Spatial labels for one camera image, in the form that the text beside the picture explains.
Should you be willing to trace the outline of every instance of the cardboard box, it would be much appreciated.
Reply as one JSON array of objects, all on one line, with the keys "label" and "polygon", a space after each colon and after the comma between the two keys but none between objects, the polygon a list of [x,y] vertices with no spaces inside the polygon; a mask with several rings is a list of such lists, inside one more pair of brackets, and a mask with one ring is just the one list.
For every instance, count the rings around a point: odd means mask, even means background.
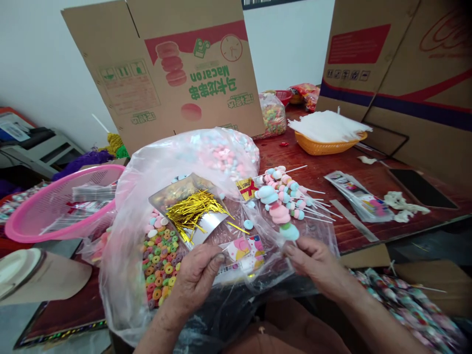
[{"label": "cardboard box", "polygon": [[472,37],[447,0],[336,0],[317,111],[373,126],[366,144],[469,191]]},{"label": "cardboard box", "polygon": [[[388,267],[391,259],[384,244],[352,252],[341,257],[349,268]],[[448,316],[472,316],[472,279],[449,260],[395,264],[399,278],[410,284],[444,290],[422,289],[428,298]]]},{"label": "cardboard box", "polygon": [[62,16],[130,154],[181,132],[265,132],[240,0],[119,0]]}]

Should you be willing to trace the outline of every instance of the wooden table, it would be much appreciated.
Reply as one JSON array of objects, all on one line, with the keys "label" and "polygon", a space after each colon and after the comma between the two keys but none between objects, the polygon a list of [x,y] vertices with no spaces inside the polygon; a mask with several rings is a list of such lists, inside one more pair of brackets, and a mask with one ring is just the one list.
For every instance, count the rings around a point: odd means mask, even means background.
[{"label": "wooden table", "polygon": [[[290,120],[298,119],[306,114],[301,106],[289,106],[286,110],[287,119]],[[289,143],[289,145],[282,147],[280,146],[282,142]],[[256,145],[261,155],[260,174],[263,174],[270,167],[280,165],[286,166],[287,170],[308,165],[307,168],[293,171],[289,174],[300,185],[326,193],[316,194],[316,198],[324,198],[324,203],[328,204],[329,202],[326,201],[337,199],[354,215],[356,213],[347,199],[330,182],[324,179],[324,176],[339,170],[354,176],[369,192],[379,198],[383,199],[384,195],[389,191],[400,191],[404,192],[403,195],[409,203],[414,203],[402,187],[387,173],[388,168],[385,165],[379,162],[373,165],[366,165],[357,159],[358,156],[366,155],[370,157],[371,155],[377,159],[385,159],[384,163],[391,168],[409,168],[408,165],[392,158],[386,158],[386,156],[380,153],[362,148],[351,148],[340,154],[311,156],[298,145],[295,133],[291,128],[287,128],[285,134],[278,137],[258,140]],[[431,213],[426,215],[417,214],[408,223],[398,223],[396,221],[375,224],[365,223],[380,242],[388,242],[401,237],[411,236],[471,216],[472,199],[466,197],[460,190],[451,188],[436,178],[424,177],[457,204],[459,209],[431,209]],[[334,222],[334,230],[340,253],[355,251],[375,244],[369,242],[346,218],[337,219]]]},{"label": "wooden table", "polygon": [[[287,108],[287,118],[297,119],[306,112],[297,107]],[[281,147],[281,142],[287,142],[287,147]],[[371,193],[383,198],[388,191],[402,191],[401,187],[387,174],[387,167],[381,163],[365,165],[357,157],[361,155],[372,155],[375,158],[385,158],[385,156],[372,151],[356,148],[348,151],[327,156],[310,156],[296,143],[294,131],[290,128],[281,136],[256,141],[260,149],[261,163],[260,174],[270,167],[284,165],[287,170],[303,165],[307,168],[294,171],[290,175],[301,185],[314,190],[326,192],[322,196],[326,201],[337,199],[350,212],[355,212],[349,202],[327,181],[324,176],[336,170],[343,171],[354,176]],[[408,166],[394,159],[386,159],[385,163],[392,168],[407,168]],[[387,242],[397,238],[410,236],[422,231],[440,227],[461,218],[470,217],[472,213],[472,200],[464,197],[460,191],[454,190],[437,179],[426,178],[439,190],[445,193],[459,210],[435,209],[427,215],[415,215],[407,224],[400,224],[395,221],[381,224],[366,224],[380,240]],[[348,220],[337,219],[334,223],[334,230],[338,241],[339,251],[346,253],[374,245],[370,243]],[[51,334],[58,335],[61,339],[63,335],[69,335],[69,330],[83,330],[106,327],[104,319],[103,305],[98,289],[98,269],[94,269],[92,276],[86,286],[74,297],[68,300],[50,301],[48,306],[40,307],[33,317],[20,343],[29,344],[43,343]]]}]

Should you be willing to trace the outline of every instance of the white wall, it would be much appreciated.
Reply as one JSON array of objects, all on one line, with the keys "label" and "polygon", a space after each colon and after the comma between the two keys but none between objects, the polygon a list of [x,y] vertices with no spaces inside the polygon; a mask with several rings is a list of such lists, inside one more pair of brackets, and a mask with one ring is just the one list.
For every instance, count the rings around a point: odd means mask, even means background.
[{"label": "white wall", "polygon": [[259,92],[321,83],[333,10],[304,0],[244,12]]},{"label": "white wall", "polygon": [[[60,14],[100,0],[0,0],[0,106],[55,127],[79,146],[117,130]],[[321,82],[334,0],[246,10],[258,90]]]}]

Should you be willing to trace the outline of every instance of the fingernail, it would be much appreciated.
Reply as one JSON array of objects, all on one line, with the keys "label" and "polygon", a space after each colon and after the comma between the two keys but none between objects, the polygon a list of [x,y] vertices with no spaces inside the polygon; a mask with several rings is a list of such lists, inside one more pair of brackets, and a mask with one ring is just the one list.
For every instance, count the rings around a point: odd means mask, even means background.
[{"label": "fingernail", "polygon": [[218,253],[216,256],[215,256],[215,259],[217,262],[219,263],[223,263],[226,259],[225,255],[223,253]]},{"label": "fingernail", "polygon": [[295,247],[293,247],[292,245],[287,245],[285,246],[285,253],[288,255],[288,256],[293,256],[295,254]]}]

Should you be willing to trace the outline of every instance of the yellow tinsel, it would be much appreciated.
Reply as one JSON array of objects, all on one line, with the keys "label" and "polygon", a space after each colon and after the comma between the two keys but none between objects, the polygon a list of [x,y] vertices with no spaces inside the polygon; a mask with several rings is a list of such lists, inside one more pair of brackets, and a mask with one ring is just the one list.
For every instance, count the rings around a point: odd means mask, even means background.
[{"label": "yellow tinsel", "polygon": [[121,136],[119,134],[108,133],[107,140],[108,140],[108,143],[110,145],[108,145],[106,147],[101,147],[101,148],[98,149],[98,151],[108,150],[108,152],[111,155],[116,156],[117,150],[123,145],[123,141],[121,140]]},{"label": "yellow tinsel", "polygon": [[[204,234],[198,222],[205,213],[223,213],[231,216],[215,199],[214,195],[205,191],[198,191],[187,199],[178,202],[167,209],[167,217],[175,225],[178,233],[185,242],[192,242],[193,233],[199,228]],[[185,229],[192,230],[192,235],[187,236]]]}]

